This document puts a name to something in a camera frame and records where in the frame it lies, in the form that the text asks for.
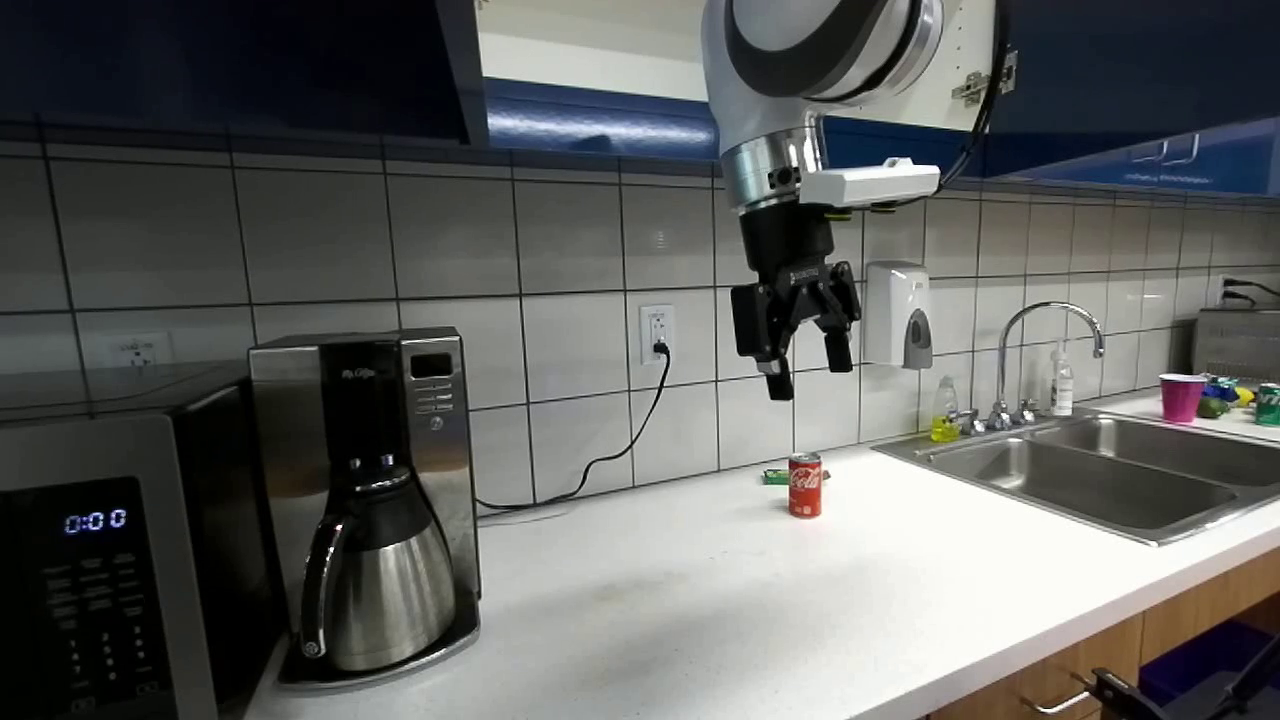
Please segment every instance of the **soap dispenser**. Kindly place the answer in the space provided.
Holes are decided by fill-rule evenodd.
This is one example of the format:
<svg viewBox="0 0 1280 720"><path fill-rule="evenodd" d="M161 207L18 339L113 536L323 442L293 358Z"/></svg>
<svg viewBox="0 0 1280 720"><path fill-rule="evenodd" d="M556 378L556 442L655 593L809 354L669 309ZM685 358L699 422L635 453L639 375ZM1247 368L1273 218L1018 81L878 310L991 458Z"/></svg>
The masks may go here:
<svg viewBox="0 0 1280 720"><path fill-rule="evenodd" d="M931 368L923 267L870 264L864 358L881 368Z"/></svg>

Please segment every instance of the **microwave control panel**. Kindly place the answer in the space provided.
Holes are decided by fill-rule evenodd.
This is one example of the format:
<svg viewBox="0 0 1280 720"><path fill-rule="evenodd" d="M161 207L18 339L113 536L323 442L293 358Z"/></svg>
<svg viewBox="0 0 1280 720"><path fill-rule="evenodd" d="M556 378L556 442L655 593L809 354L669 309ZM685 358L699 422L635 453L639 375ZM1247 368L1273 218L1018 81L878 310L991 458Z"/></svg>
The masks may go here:
<svg viewBox="0 0 1280 720"><path fill-rule="evenodd" d="M138 481L0 492L21 714L176 714Z"/></svg>

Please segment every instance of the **kitchen counter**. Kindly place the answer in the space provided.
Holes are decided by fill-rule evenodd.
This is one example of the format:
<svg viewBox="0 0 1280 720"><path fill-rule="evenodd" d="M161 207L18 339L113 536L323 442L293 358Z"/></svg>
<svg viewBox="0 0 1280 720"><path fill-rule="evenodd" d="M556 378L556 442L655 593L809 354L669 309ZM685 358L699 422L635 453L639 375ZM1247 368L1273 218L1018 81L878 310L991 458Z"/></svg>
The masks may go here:
<svg viewBox="0 0 1280 720"><path fill-rule="evenodd" d="M911 720L1280 546L1280 505L1153 546L881 453L823 458L821 518L762 471L490 518L473 648L344 693L268 674L254 714Z"/></svg>

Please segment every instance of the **stainless steel sink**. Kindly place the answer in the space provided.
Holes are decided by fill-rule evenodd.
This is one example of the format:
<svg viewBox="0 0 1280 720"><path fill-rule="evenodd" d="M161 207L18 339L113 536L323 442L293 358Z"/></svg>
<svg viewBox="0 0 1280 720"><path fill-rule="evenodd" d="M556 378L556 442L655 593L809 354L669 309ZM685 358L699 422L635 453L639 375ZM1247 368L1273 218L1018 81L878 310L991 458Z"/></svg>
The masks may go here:
<svg viewBox="0 0 1280 720"><path fill-rule="evenodd" d="M1280 449L1127 418L1050 418L885 453L1153 543L1280 492Z"/></svg>

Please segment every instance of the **cup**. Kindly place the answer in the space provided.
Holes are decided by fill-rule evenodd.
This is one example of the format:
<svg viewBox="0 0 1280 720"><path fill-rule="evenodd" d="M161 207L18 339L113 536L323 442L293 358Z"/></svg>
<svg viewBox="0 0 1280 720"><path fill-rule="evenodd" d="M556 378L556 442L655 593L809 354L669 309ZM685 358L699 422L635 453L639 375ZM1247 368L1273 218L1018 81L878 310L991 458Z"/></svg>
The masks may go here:
<svg viewBox="0 0 1280 720"><path fill-rule="evenodd" d="M1202 391L1204 391L1204 375L1166 373L1159 375L1166 422L1193 422L1202 409Z"/></svg>

